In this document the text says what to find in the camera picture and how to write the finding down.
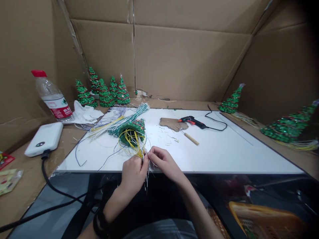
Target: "red bottle cap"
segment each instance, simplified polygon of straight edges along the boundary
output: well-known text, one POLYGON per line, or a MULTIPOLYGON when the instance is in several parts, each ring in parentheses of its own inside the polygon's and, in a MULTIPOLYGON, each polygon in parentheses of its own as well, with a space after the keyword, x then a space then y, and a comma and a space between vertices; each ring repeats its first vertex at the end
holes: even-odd
POLYGON ((32 70, 31 73, 34 77, 47 77, 47 74, 45 71, 39 71, 39 70, 32 70))

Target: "bottle label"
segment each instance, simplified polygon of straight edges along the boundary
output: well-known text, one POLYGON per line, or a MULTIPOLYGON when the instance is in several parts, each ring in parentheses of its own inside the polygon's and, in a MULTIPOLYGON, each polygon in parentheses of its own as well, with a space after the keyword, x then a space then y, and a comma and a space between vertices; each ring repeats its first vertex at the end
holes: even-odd
POLYGON ((64 97, 57 100, 44 100, 49 109, 57 119, 62 119, 72 115, 72 111, 68 106, 64 97))

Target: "plastic water bottle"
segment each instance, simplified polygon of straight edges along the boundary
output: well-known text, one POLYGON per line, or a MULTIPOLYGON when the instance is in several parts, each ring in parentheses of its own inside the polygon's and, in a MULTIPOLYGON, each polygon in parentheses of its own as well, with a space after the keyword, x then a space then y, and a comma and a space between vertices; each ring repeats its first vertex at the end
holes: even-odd
POLYGON ((31 71, 36 78, 36 88, 41 99, 49 107, 57 121, 69 122, 73 120, 72 111, 59 88, 47 79, 44 71, 31 71))

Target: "black wristband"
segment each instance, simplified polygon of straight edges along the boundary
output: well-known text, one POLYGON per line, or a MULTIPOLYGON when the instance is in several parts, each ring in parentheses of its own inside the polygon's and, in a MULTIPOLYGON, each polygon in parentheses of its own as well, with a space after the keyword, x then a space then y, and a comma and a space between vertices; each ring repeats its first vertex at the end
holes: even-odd
POLYGON ((93 229, 95 234, 97 234, 101 238, 108 238, 108 228, 110 224, 105 220, 105 216, 102 209, 99 209, 98 212, 95 214, 93 219, 93 229), (100 222, 100 229, 97 223, 97 219, 100 222))

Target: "red package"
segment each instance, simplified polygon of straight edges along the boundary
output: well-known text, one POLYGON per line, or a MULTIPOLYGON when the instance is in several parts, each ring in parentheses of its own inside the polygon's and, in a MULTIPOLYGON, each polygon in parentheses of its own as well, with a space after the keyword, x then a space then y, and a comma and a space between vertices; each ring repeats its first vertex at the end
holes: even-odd
POLYGON ((13 160, 15 160, 15 158, 11 155, 0 152, 0 170, 11 163, 13 160))

